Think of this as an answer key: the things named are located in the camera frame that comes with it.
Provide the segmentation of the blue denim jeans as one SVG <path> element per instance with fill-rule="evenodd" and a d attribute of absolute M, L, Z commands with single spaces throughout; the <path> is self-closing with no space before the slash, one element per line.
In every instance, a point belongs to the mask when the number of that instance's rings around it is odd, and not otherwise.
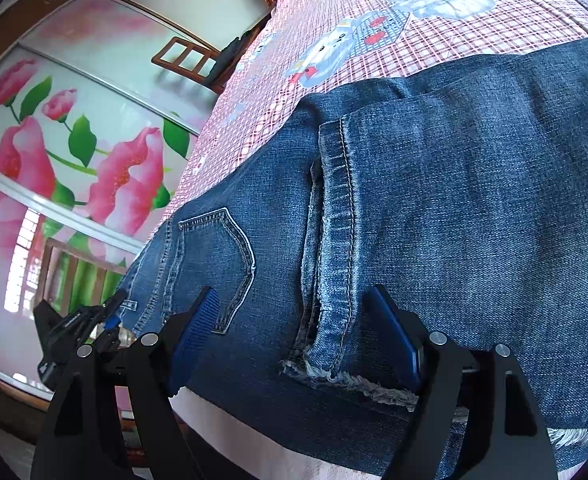
<path fill-rule="evenodd" d="M 472 350 L 506 344 L 556 466 L 588 458 L 588 39 L 305 96 L 175 211 L 123 278 L 143 335 L 204 287 L 188 388 L 284 448 L 382 474 L 416 406 L 364 294 Z"/>

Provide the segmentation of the dark clothes on chair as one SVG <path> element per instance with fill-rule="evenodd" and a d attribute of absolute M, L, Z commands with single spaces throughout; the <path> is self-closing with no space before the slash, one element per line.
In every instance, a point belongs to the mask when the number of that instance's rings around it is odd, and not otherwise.
<path fill-rule="evenodd" d="M 216 57 L 216 61 L 208 75 L 205 77 L 204 86 L 213 90 L 217 94 L 224 91 L 227 81 L 233 74 L 236 66 L 240 62 L 240 58 L 245 51 L 256 39 L 258 34 L 265 28 L 271 14 L 268 13 L 262 20 L 260 20 L 251 29 L 247 29 L 242 36 L 233 39 L 227 47 L 222 50 Z"/>

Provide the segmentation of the pink plaid bed sheet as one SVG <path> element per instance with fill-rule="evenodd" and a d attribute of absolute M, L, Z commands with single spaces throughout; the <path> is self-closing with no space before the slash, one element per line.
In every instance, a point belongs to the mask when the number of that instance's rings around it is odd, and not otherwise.
<path fill-rule="evenodd" d="M 151 248 L 588 232 L 588 0 L 279 0 Z"/>

